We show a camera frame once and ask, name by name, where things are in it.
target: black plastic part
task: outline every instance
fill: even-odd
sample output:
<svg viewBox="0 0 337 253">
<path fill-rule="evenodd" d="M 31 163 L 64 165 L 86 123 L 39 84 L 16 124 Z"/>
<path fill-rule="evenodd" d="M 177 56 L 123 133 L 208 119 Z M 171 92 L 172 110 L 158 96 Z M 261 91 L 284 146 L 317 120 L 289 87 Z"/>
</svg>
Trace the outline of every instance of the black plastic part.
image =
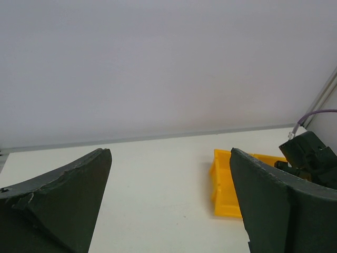
<svg viewBox="0 0 337 253">
<path fill-rule="evenodd" d="M 110 172 L 97 149 L 51 172 L 0 189 L 0 252 L 88 252 Z"/>
<path fill-rule="evenodd" d="M 310 173 L 312 182 L 337 189 L 337 156 L 316 134 L 302 133 L 282 144 L 280 150 L 293 168 Z"/>
<path fill-rule="evenodd" d="M 337 191 L 232 149 L 231 173 L 251 253 L 335 253 Z"/>
</svg>

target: white table surface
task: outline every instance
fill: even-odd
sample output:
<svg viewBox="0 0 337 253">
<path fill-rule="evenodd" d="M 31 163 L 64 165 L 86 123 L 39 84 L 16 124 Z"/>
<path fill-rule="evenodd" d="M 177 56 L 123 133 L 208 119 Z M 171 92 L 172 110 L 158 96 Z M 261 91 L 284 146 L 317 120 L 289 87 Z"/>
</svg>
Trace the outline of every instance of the white table surface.
<svg viewBox="0 0 337 253">
<path fill-rule="evenodd" d="M 290 130 L 11 153 L 0 187 L 56 169 L 96 148 L 109 148 L 113 164 L 90 253 L 249 253 L 242 219 L 213 215 L 208 174 L 213 150 L 235 147 L 282 156 L 278 146 Z"/>
</svg>

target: white wall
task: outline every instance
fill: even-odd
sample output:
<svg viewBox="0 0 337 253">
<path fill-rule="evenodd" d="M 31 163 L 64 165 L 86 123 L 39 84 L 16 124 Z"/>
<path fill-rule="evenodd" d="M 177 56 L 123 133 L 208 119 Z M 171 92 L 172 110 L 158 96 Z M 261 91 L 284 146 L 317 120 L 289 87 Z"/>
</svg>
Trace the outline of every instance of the white wall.
<svg viewBox="0 0 337 253">
<path fill-rule="evenodd" d="M 294 122 L 337 65 L 337 2 L 4 0 L 0 148 Z"/>
<path fill-rule="evenodd" d="M 337 89 L 333 91 L 322 109 L 337 109 Z M 317 115 L 308 130 L 313 131 L 325 145 L 337 154 L 337 113 L 322 113 Z"/>
</svg>

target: yellow tray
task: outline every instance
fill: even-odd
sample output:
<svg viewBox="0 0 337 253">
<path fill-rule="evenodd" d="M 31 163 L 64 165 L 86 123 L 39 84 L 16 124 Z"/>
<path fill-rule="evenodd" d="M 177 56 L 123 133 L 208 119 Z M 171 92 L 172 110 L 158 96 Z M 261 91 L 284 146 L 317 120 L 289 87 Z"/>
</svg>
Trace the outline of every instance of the yellow tray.
<svg viewBox="0 0 337 253">
<path fill-rule="evenodd" d="M 274 166 L 276 161 L 284 161 L 283 157 L 271 157 L 263 154 L 250 154 L 260 161 Z M 239 202 L 236 197 L 234 183 L 230 169 L 231 152 L 226 150 L 214 150 L 214 161 L 210 169 L 213 182 L 211 199 L 214 202 L 216 216 L 241 218 Z"/>
</svg>

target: yellow plastic bin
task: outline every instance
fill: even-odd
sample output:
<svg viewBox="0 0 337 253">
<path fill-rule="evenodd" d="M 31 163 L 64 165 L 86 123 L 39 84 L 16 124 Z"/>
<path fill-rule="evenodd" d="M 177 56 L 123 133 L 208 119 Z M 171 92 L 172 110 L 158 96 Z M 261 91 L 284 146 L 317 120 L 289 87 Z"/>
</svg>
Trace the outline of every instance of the yellow plastic bin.
<svg viewBox="0 0 337 253">
<path fill-rule="evenodd" d="M 283 157 L 271 157 L 263 154 L 250 155 L 270 166 L 274 166 L 276 161 L 286 162 L 286 159 Z M 215 205 L 214 214 L 216 216 L 241 218 L 239 202 L 231 175 L 230 157 L 230 151 L 214 150 L 214 161 L 210 169 L 213 182 L 211 199 Z"/>
</svg>

